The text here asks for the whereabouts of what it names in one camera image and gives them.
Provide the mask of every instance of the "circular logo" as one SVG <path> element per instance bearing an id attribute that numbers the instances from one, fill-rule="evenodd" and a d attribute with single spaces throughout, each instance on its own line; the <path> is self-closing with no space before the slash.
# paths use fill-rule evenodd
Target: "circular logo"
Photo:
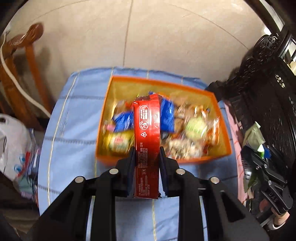
<path id="1" fill-rule="evenodd" d="M 149 124 L 148 124 L 148 122 L 146 120 L 143 120 L 143 121 L 140 122 L 139 126 L 144 131 L 144 130 L 148 129 Z"/>

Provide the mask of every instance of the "red wrapper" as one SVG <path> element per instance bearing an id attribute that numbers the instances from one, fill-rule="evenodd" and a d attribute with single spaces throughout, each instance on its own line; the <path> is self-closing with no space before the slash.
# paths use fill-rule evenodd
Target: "red wrapper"
<path id="1" fill-rule="evenodd" d="M 136 147 L 136 197 L 158 198 L 160 104 L 158 95 L 137 98 L 133 103 Z"/>

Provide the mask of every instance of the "silver screw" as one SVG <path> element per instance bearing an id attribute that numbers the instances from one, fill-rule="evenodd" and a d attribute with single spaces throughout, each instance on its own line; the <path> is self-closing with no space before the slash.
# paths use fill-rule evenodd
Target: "silver screw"
<path id="1" fill-rule="evenodd" d="M 76 183 L 81 183 L 81 182 L 83 182 L 84 181 L 84 178 L 83 177 L 76 177 L 75 178 L 75 182 Z"/>
<path id="2" fill-rule="evenodd" d="M 115 174 L 117 174 L 119 171 L 118 171 L 118 169 L 116 169 L 116 168 L 112 168 L 112 169 L 110 169 L 110 171 L 109 171 L 109 173 L 110 174 L 112 174 L 112 175 L 115 175 Z"/>
<path id="3" fill-rule="evenodd" d="M 214 184 L 217 184 L 220 182 L 219 178 L 218 177 L 211 177 L 210 181 Z"/>
<path id="4" fill-rule="evenodd" d="M 179 175 L 183 175 L 183 174 L 185 174 L 185 170 L 182 169 L 182 168 L 179 168 L 179 169 L 176 170 L 176 173 L 179 174 Z"/>

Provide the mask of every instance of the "pink fabric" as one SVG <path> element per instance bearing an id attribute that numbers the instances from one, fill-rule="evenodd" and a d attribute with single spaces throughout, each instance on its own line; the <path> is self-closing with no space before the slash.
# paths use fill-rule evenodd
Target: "pink fabric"
<path id="1" fill-rule="evenodd" d="M 247 199 L 247 193 L 244 192 L 244 184 L 243 184 L 244 169 L 242 166 L 242 157 L 240 154 L 242 150 L 241 144 L 243 141 L 243 135 L 236 124 L 236 120 L 233 118 L 233 116 L 229 111 L 229 106 L 231 107 L 230 103 L 225 101 L 225 109 L 226 109 L 227 117 L 229 120 L 231 136 L 234 144 L 235 156 L 237 159 L 237 181 L 238 181 L 237 198 L 240 200 L 240 202 L 243 203 Z"/>

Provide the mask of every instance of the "wooden chair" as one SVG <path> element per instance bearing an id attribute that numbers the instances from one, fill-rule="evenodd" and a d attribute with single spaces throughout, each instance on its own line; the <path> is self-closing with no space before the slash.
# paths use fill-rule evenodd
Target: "wooden chair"
<path id="1" fill-rule="evenodd" d="M 19 76 L 13 61 L 13 53 L 19 48 L 25 48 L 26 58 L 28 60 L 30 71 L 33 75 L 36 88 L 41 97 L 42 104 L 45 109 L 51 113 L 52 105 L 49 98 L 49 93 L 41 79 L 40 72 L 37 67 L 37 63 L 34 55 L 33 43 L 38 40 L 43 34 L 42 23 L 33 24 L 26 34 L 20 34 L 13 37 L 11 40 L 6 41 L 3 45 L 3 57 L 5 63 L 12 74 L 19 81 Z M 37 117 L 30 108 L 28 101 L 21 95 L 13 81 L 5 72 L 2 64 L 0 63 L 0 80 L 4 87 L 5 94 L 10 103 L 10 106 L 16 116 L 24 125 L 28 128 L 34 128 L 35 130 L 43 130 Z M 0 99 L 0 109 L 4 114 L 10 114 L 8 108 L 5 106 L 3 100 Z"/>

